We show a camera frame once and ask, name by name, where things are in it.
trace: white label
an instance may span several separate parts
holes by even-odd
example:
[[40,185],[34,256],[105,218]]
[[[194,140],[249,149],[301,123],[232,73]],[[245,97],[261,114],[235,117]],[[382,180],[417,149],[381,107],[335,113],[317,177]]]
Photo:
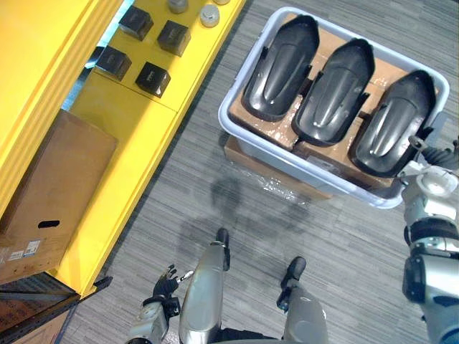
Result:
[[9,256],[8,262],[10,260],[21,259],[23,253],[24,251],[16,251],[16,252],[11,253],[11,256]]
[[40,246],[40,240],[34,240],[33,242],[29,242],[26,250],[24,251],[23,257],[33,256],[35,252],[38,250],[38,246]]

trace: black molded cover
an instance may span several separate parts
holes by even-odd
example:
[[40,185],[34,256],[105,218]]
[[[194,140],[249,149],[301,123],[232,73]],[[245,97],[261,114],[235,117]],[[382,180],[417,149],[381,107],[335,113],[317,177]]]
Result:
[[242,97],[244,107],[262,120],[281,120],[309,74],[318,44],[313,17],[298,16],[283,25],[258,60]]
[[300,139],[328,146],[341,141],[368,94],[374,72],[372,46],[352,39],[328,58],[292,122]]
[[408,138],[418,135],[435,106],[432,78],[417,70],[398,79],[383,95],[363,134],[349,156],[362,171],[378,177],[395,177],[414,158]]

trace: hand hole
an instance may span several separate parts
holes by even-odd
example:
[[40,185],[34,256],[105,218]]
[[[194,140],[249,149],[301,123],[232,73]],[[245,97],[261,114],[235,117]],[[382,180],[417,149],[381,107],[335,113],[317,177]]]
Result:
[[38,228],[50,228],[50,227],[57,227],[59,226],[59,220],[49,220],[49,221],[41,221],[38,224]]

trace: gray carpet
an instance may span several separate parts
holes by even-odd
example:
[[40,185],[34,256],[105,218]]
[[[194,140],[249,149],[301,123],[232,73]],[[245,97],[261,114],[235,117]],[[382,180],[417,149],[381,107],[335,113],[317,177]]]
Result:
[[[439,144],[458,134],[458,4],[424,0],[248,1],[104,271],[112,285],[77,309],[62,343],[123,343],[143,299],[172,262],[194,268],[220,226],[232,236],[223,326],[280,337],[278,283],[297,254],[301,282],[327,314],[331,343],[427,343],[403,296],[403,207],[350,197],[313,202],[225,160],[217,109],[268,17],[304,8],[440,71],[451,86]],[[185,287],[177,292],[184,296]],[[178,321],[167,341],[178,343]]]

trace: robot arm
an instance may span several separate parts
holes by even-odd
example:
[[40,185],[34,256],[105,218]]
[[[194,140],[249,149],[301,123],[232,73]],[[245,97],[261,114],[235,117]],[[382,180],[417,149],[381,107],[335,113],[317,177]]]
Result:
[[448,199],[458,179],[447,168],[458,167],[455,150],[436,150],[411,138],[428,163],[411,162],[404,170],[405,262],[403,293],[424,312],[429,339],[434,344],[459,343],[459,234],[457,210]]
[[129,331],[126,344],[160,344],[169,330],[169,319],[180,314],[178,297],[172,293],[179,284],[193,275],[188,271],[184,276],[175,276],[174,266],[168,267],[155,284],[153,296],[142,303],[141,312]]

